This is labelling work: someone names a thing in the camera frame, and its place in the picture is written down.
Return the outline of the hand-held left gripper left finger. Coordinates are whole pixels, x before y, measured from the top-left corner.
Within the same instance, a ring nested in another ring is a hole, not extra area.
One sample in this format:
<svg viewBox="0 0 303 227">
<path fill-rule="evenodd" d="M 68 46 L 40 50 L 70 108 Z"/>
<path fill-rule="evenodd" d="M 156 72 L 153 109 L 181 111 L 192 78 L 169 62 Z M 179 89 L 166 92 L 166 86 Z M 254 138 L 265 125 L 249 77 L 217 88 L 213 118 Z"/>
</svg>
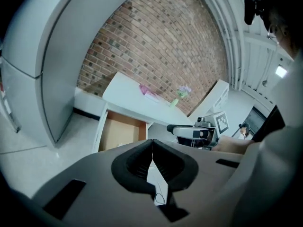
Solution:
<svg viewBox="0 0 303 227">
<path fill-rule="evenodd" d="M 147 182 L 152 141 L 88 155 L 46 182 L 33 201 L 69 227 L 164 227 Z"/>
</svg>

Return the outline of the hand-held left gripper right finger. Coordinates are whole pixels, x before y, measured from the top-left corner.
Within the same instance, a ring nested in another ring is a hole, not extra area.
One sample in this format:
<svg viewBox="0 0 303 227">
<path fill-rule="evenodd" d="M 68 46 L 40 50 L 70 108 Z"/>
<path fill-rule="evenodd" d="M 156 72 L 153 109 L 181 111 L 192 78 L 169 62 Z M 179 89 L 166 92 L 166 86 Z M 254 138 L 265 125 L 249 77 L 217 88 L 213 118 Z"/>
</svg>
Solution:
<svg viewBox="0 0 303 227">
<path fill-rule="evenodd" d="M 168 184 L 160 206 L 174 226 L 227 226 L 236 198 L 227 198 L 225 185 L 243 156 L 152 141 L 153 161 Z"/>
</svg>

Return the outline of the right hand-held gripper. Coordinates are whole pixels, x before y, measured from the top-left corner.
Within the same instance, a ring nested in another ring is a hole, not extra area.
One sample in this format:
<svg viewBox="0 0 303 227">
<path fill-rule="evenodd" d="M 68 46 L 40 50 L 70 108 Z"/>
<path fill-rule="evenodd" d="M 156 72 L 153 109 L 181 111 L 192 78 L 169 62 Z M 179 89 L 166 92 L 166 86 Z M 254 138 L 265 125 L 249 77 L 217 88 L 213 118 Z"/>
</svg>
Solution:
<svg viewBox="0 0 303 227">
<path fill-rule="evenodd" d="M 177 137 L 178 143 L 192 148 L 212 150 L 220 136 L 229 129 L 224 111 L 200 116 L 194 125 L 169 124 L 167 131 Z"/>
</svg>

